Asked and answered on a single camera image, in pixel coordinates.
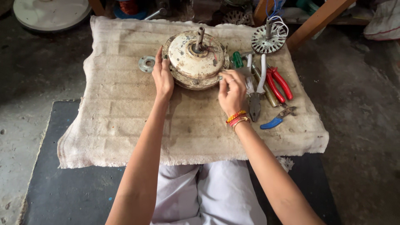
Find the forearm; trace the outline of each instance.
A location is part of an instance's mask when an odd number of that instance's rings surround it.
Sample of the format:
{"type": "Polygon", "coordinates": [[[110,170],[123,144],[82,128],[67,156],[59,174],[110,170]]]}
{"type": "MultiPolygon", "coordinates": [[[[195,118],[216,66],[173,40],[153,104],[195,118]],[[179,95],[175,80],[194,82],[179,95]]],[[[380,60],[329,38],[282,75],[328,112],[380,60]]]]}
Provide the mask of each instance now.
{"type": "Polygon", "coordinates": [[[235,131],[281,222],[285,225],[322,223],[296,184],[251,125],[241,122],[236,126],[235,131]]]}
{"type": "Polygon", "coordinates": [[[149,224],[156,204],[162,131],[168,101],[156,98],[126,166],[107,220],[110,224],[149,224]]]}

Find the leg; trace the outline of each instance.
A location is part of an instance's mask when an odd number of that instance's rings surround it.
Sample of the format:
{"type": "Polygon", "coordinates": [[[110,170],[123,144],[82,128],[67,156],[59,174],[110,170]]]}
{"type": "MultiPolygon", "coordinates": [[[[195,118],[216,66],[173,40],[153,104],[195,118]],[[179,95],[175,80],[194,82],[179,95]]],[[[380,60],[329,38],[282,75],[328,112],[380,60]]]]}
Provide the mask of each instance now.
{"type": "Polygon", "coordinates": [[[267,224],[246,161],[204,164],[197,189],[203,224],[267,224]]]}
{"type": "Polygon", "coordinates": [[[199,165],[161,165],[152,224],[201,224],[198,216],[196,173],[199,165]]]}
{"type": "Polygon", "coordinates": [[[334,18],[356,0],[335,0],[325,2],[303,25],[286,41],[289,51],[298,49],[306,40],[326,27],[334,18]]]}

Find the copper wire coil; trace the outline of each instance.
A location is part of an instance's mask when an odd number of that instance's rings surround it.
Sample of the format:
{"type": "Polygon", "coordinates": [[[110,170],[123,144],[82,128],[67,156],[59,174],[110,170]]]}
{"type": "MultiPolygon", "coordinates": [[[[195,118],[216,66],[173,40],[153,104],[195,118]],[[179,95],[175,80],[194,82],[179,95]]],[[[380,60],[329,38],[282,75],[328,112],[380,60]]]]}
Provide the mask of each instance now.
{"type": "Polygon", "coordinates": [[[139,12],[135,0],[120,1],[121,11],[128,15],[135,15],[139,12]]]}

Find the metal flange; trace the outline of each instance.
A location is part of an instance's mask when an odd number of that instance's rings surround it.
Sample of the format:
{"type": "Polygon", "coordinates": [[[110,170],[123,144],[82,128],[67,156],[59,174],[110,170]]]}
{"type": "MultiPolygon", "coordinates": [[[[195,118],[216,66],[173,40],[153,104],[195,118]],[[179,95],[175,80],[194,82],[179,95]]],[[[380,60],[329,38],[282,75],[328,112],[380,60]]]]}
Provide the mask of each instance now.
{"type": "Polygon", "coordinates": [[[153,72],[156,58],[154,56],[143,56],[139,59],[139,69],[143,72],[153,72]]]}

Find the hand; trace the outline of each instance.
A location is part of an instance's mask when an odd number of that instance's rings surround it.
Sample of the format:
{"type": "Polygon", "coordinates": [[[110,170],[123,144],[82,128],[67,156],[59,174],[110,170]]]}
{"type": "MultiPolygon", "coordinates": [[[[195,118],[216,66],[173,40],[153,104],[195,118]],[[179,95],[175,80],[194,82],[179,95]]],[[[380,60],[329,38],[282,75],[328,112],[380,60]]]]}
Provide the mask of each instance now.
{"type": "Polygon", "coordinates": [[[174,90],[174,78],[169,68],[170,60],[161,59],[161,52],[162,46],[158,49],[152,75],[157,89],[156,99],[169,101],[174,90]]]}
{"type": "Polygon", "coordinates": [[[230,117],[242,109],[242,102],[247,90],[244,76],[234,70],[225,70],[218,75],[222,76],[218,100],[222,110],[230,117]]]}

